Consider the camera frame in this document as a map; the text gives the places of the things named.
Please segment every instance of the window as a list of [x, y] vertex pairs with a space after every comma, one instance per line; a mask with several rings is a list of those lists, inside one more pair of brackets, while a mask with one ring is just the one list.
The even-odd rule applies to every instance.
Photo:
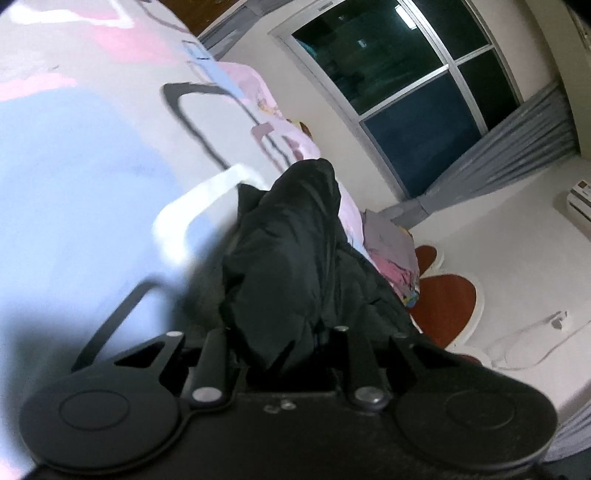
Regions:
[[464, 0], [319, 0], [277, 36], [330, 92], [408, 197], [519, 105]]

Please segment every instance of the window pane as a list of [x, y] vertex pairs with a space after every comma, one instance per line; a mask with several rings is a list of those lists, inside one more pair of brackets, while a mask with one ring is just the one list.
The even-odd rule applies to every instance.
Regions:
[[424, 85], [365, 121], [411, 197], [427, 190], [480, 139], [451, 75]]
[[413, 0], [454, 59], [488, 45], [480, 25], [462, 0]]
[[358, 113], [442, 65], [398, 6], [395, 0], [345, 0], [293, 34]]
[[480, 107], [488, 128], [498, 125], [519, 106], [501, 62], [493, 50], [460, 65], [460, 71]]

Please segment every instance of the black jacket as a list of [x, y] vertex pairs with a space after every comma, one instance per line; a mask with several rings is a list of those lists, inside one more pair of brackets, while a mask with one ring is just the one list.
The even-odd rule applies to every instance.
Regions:
[[291, 166], [269, 192], [241, 186], [236, 248], [220, 313], [253, 367], [285, 373], [337, 325], [374, 343], [417, 335], [386, 280], [347, 242], [339, 186], [324, 159]]

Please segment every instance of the gray curtain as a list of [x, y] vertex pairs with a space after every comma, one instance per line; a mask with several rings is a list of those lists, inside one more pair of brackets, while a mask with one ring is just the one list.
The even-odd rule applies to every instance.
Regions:
[[544, 461], [560, 460], [588, 448], [591, 448], [591, 401], [560, 426]]
[[552, 83], [458, 158], [424, 194], [380, 213], [412, 228], [438, 210], [524, 179], [577, 148], [569, 100], [562, 85]]
[[248, 0], [211, 31], [200, 35], [199, 41], [219, 60], [260, 18], [289, 2], [291, 0]]

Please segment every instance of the black mount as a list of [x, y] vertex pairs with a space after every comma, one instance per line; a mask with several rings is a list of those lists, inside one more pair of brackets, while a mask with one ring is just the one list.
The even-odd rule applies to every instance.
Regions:
[[20, 414], [40, 464], [30, 478], [392, 479], [429, 465], [526, 475], [556, 431], [540, 392], [427, 341], [375, 349], [337, 327], [281, 379], [249, 370], [226, 329], [184, 343], [168, 332], [30, 398]]

